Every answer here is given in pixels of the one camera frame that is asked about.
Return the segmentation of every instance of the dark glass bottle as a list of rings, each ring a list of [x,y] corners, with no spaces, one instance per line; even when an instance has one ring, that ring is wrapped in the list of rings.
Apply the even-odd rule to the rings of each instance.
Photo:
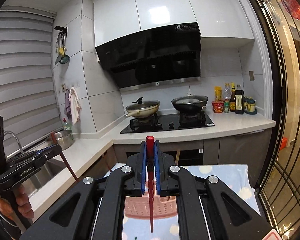
[[[235,88],[234,83],[231,83],[231,98],[229,100],[229,108],[231,112],[235,112]]]
[[[237,89],[235,90],[235,113],[243,114],[243,90],[240,85],[237,85]]]

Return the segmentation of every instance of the metal screw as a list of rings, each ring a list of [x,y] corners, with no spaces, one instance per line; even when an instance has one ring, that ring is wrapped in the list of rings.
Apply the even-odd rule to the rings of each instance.
[[[83,179],[84,184],[91,184],[92,182],[93,182],[93,178],[91,178],[91,177],[85,177]]]
[[[172,172],[178,172],[178,171],[180,171],[180,167],[176,166],[176,165],[173,165],[173,166],[170,167],[170,171],[172,171]]]
[[[210,176],[208,179],[211,183],[217,183],[219,179],[216,176]]]
[[[124,173],[128,173],[131,171],[131,167],[130,166],[123,166],[121,168],[121,171],[124,172]]]

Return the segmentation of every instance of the window blind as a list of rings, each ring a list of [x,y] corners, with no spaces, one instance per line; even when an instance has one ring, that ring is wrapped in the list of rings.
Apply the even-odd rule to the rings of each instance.
[[[22,146],[60,128],[51,70],[53,19],[0,11],[0,115]],[[19,149],[6,135],[6,156]]]

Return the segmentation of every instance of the purple towel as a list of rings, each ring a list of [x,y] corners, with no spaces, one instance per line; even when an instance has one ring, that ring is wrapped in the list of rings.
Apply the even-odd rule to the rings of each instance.
[[[66,90],[66,98],[65,98],[65,115],[71,120],[71,108],[70,108],[70,101],[69,101],[69,90]]]

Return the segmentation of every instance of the gas stove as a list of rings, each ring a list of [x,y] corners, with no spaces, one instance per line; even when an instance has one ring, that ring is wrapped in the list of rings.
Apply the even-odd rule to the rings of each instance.
[[[154,114],[143,119],[131,119],[130,125],[124,128],[120,133],[170,131],[209,126],[214,126],[214,123],[205,112],[194,115],[186,115],[183,113],[166,115]]]

